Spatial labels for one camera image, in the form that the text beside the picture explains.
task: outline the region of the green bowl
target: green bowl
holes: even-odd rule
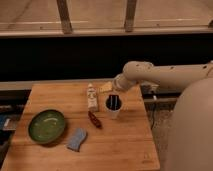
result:
[[[39,144],[48,144],[64,132],[66,126],[63,114],[57,110],[45,110],[37,114],[29,124],[30,138]]]

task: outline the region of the white cup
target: white cup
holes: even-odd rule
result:
[[[117,119],[121,106],[122,102],[118,95],[109,95],[108,99],[106,100],[106,108],[108,109],[110,119]]]

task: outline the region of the red pepper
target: red pepper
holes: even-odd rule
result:
[[[100,120],[98,120],[98,118],[92,112],[89,111],[88,116],[90,118],[90,121],[93,123],[93,125],[95,125],[99,129],[102,128],[102,124]]]

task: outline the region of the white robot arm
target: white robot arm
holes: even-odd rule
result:
[[[213,63],[200,65],[154,66],[150,62],[128,62],[123,73],[113,80],[113,88],[127,91],[142,81],[149,81],[162,87],[184,90],[189,84],[213,77]]]
[[[173,111],[165,171],[213,170],[213,64],[154,66],[129,62],[113,81],[127,91],[142,80],[184,90]]]

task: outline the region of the wooden cutting board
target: wooden cutting board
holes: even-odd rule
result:
[[[103,82],[93,82],[98,88]],[[51,83],[33,86],[21,120],[3,163],[2,171],[142,171],[159,170],[159,160],[139,87],[119,93],[122,109],[116,120],[108,117],[105,101],[110,93],[98,94],[95,115],[103,128],[88,118],[88,82]],[[46,109],[65,116],[67,127],[52,144],[42,146],[28,135],[31,119]],[[76,128],[88,132],[80,152],[66,148]]]

